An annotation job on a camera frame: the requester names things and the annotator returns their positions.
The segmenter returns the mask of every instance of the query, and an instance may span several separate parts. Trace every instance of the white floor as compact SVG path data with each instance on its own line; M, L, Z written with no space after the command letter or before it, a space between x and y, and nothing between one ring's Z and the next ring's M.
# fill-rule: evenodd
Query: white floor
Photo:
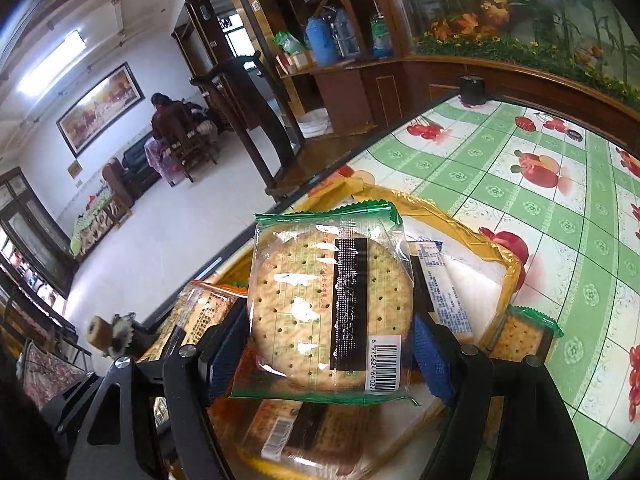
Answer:
M274 173L279 162L264 132L252 137ZM203 165L195 183L171 188L154 184L133 206L133 215L112 229L82 263L66 304L65 317L78 330L78 343L94 352L94 369L105 373L111 360L86 341L93 316L136 313L144 320L172 292L253 222L253 213L272 207L273 198L238 136L221 138L216 166Z

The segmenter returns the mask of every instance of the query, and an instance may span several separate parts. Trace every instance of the wall mural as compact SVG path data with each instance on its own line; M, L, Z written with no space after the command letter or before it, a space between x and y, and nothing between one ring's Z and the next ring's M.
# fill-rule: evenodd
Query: wall mural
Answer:
M89 90L56 124L69 149L78 156L142 99L142 90L125 63Z
M516 63L640 110L640 45L610 0L396 0L415 52Z

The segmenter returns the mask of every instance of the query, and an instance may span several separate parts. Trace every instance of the nutrition label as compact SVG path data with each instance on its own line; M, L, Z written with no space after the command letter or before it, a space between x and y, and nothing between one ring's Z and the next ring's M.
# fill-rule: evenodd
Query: nutrition label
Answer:
M437 322L447 326L454 334L471 334L471 325L436 242L422 242L417 244L417 248Z

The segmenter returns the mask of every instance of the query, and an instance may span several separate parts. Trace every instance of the blue gripper pad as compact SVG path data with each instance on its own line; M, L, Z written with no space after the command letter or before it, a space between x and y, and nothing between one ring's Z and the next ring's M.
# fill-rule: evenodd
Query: blue gripper pad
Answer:
M438 350L431 330L420 316L414 315L414 357L431 395L452 406L454 391L451 386L449 364Z
M226 390L236 373L236 368L244 351L244 344L249 333L249 316L244 312L231 329L226 333L218 353L213 358L209 377L207 397L213 402L216 397L226 394Z

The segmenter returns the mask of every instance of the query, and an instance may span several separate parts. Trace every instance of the blue container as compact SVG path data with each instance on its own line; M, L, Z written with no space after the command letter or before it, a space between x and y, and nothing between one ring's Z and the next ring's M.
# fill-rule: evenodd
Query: blue container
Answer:
M311 49L314 51L318 65L325 66L340 60L338 49L335 47L331 27L319 18L310 18L306 26L306 36L309 38Z

